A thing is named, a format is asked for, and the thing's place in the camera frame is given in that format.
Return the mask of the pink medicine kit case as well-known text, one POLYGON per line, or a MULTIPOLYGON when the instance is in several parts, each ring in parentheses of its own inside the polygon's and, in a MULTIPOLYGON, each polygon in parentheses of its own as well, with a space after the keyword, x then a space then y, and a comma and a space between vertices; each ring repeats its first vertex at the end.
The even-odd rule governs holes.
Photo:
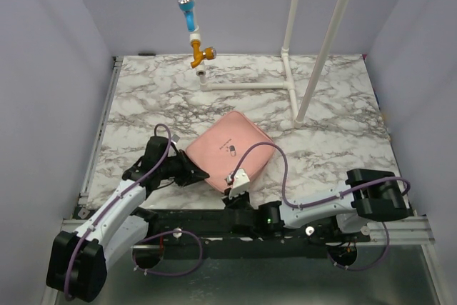
POLYGON ((243 160, 241 168, 255 180, 274 155, 271 138, 244 114, 231 111, 222 116, 186 148, 186 155, 204 170, 206 182, 215 190, 224 192, 226 177, 233 172, 246 151, 262 142, 243 160))

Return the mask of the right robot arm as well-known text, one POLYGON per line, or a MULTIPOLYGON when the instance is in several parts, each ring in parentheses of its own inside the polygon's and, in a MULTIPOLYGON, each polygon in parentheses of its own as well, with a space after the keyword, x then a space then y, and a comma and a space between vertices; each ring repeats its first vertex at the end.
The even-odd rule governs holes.
POLYGON ((335 219, 328 225, 329 235, 343 242, 369 221, 398 221, 410 216, 404 196, 411 183, 406 179, 371 169, 353 169, 346 175, 347 180, 328 191, 299 200, 288 200, 282 184, 282 200, 257 208, 258 231, 271 234, 281 229, 316 228, 316 221, 335 219))

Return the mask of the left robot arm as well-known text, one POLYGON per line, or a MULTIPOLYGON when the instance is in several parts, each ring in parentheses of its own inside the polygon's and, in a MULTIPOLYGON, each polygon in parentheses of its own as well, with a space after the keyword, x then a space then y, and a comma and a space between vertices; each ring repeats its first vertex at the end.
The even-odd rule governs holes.
POLYGON ((208 177, 171 139, 152 136, 144 155, 123 172, 109 199, 82 225, 55 237, 46 285, 69 299, 93 301, 108 270, 134 244, 157 241, 159 253, 164 252, 158 216, 140 209, 140 204, 163 180, 188 186, 208 177))

